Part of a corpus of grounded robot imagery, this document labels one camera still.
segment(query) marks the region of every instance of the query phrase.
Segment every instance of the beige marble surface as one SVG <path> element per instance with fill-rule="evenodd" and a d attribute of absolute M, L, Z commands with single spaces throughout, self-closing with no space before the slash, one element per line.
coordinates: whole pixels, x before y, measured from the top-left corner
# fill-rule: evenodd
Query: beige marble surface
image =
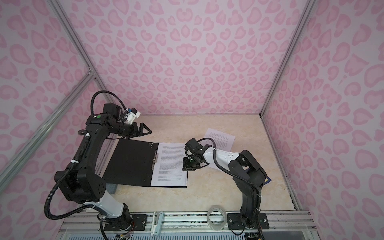
<path fill-rule="evenodd" d="M 272 179 L 263 187 L 261 210 L 294 210 L 259 115 L 141 116 L 138 122 L 152 130 L 136 138 L 141 141 L 185 143 L 204 137 L 209 127 L 234 135 L 231 151 L 250 151 Z M 207 211 L 212 205 L 233 211 L 242 204 L 232 177 L 210 167 L 189 172 L 186 189 L 118 185 L 113 196 L 131 212 Z"/>

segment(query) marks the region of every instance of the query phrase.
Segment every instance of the pink heart pattern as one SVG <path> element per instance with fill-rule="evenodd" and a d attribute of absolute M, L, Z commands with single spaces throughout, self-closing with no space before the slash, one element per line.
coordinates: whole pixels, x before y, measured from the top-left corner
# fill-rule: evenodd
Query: pink heart pattern
<path fill-rule="evenodd" d="M 113 2 L 62 1 L 105 83 L 144 114 L 223 114 L 260 112 L 306 1 Z M 83 19 L 93 24 L 79 24 Z M 360 33 L 356 42 L 363 39 Z M 214 81 L 207 84 L 206 77 Z M 238 92 L 239 85 L 250 92 Z M 228 89 L 235 92 L 228 103 L 217 101 Z"/>
<path fill-rule="evenodd" d="M 63 220 L 48 220 L 42 212 L 43 205 L 55 183 L 53 176 L 56 170 L 67 166 L 81 142 L 77 130 L 85 126 L 90 114 L 89 103 L 95 91 L 98 88 L 92 82 L 1 194 L 1 239 L 50 239 L 56 236 Z M 105 102 L 102 96 L 95 99 L 96 113 L 102 111 Z M 77 206 L 57 192 L 51 203 L 51 211 L 62 214 Z"/>
<path fill-rule="evenodd" d="M 86 70 L 44 1 L 6 1 L 1 19 L 0 172 Z"/>
<path fill-rule="evenodd" d="M 266 112 L 321 239 L 384 238 L 383 7 L 320 1 Z"/>

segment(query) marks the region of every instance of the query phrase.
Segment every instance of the white paper sheet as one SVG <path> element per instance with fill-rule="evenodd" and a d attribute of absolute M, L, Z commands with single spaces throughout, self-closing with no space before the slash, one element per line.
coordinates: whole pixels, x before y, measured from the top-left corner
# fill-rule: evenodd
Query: white paper sheet
<path fill-rule="evenodd" d="M 235 136 L 226 134 L 224 132 L 217 131 L 212 128 L 208 128 L 207 132 L 205 133 L 204 137 L 210 137 L 212 138 L 216 143 L 216 148 L 219 150 L 230 152 L 233 142 L 235 141 Z M 201 145 L 212 145 L 212 142 L 210 140 L 203 140 L 201 141 Z"/>
<path fill-rule="evenodd" d="M 187 172 L 183 172 L 184 143 L 159 143 L 151 186 L 187 186 Z"/>

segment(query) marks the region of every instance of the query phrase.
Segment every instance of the clipboard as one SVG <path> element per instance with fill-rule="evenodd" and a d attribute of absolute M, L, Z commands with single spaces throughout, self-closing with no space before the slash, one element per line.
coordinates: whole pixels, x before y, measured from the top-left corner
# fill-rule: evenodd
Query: clipboard
<path fill-rule="evenodd" d="M 111 184 L 151 187 L 158 147 L 158 142 L 120 139 L 105 169 L 103 179 Z"/>

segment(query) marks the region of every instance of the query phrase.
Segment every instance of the clear adhesive tape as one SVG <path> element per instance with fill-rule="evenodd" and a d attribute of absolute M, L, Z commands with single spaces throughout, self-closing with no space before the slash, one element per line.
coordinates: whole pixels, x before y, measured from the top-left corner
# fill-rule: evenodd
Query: clear adhesive tape
<path fill-rule="evenodd" d="M 220 212 L 224 217 L 224 222 L 222 223 L 212 223 L 212 221 L 209 219 L 209 215 L 211 215 L 212 212 Z M 225 224 L 227 223 L 227 213 L 218 205 L 213 205 L 207 212 L 207 222 L 211 229 L 215 231 L 221 230 Z"/>

